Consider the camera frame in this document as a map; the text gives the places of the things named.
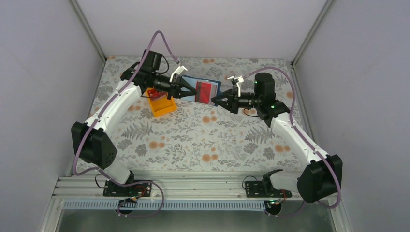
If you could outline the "blue card holder wallet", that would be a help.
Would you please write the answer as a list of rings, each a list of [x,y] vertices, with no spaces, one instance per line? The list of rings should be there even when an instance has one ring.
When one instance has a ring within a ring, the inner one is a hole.
[[[222,94],[221,81],[196,78],[187,75],[183,75],[181,79],[185,80],[190,86],[194,87],[197,91],[196,95],[183,97],[181,98],[181,100],[217,106],[216,103],[212,102],[212,98]]]

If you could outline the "red credit card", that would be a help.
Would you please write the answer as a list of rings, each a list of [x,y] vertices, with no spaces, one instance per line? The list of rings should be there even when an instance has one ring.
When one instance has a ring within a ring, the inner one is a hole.
[[[165,91],[158,91],[155,89],[148,89],[147,90],[147,96],[151,102],[167,98],[168,93]]]

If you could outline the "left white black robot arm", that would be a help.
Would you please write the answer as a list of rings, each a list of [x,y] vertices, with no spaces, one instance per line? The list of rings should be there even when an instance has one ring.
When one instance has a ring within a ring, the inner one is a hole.
[[[197,93],[194,87],[181,78],[181,74],[187,70],[185,66],[179,64],[169,77],[159,72],[162,58],[160,53],[145,50],[142,59],[123,72],[117,87],[102,107],[84,123],[75,122],[72,125],[74,175],[87,173],[77,170],[78,161],[83,160],[94,165],[88,171],[96,170],[115,183],[115,189],[121,195],[127,196],[134,191],[131,170],[116,158],[117,149],[110,139],[113,129],[148,88],[165,92],[168,99]]]

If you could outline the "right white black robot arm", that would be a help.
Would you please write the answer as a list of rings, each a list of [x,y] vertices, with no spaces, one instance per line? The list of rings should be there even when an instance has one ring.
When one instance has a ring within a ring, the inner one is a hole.
[[[231,77],[234,87],[213,97],[212,102],[234,114],[240,108],[256,109],[258,118],[285,140],[304,166],[302,172],[277,169],[264,174],[260,186],[265,196],[273,197],[280,190],[287,190],[299,193],[307,203],[317,202],[332,194],[337,194],[337,202],[340,202],[341,158],[338,155],[330,156],[295,123],[292,110],[276,97],[275,81],[271,74],[260,72],[255,75],[253,93],[241,91],[242,79]]]

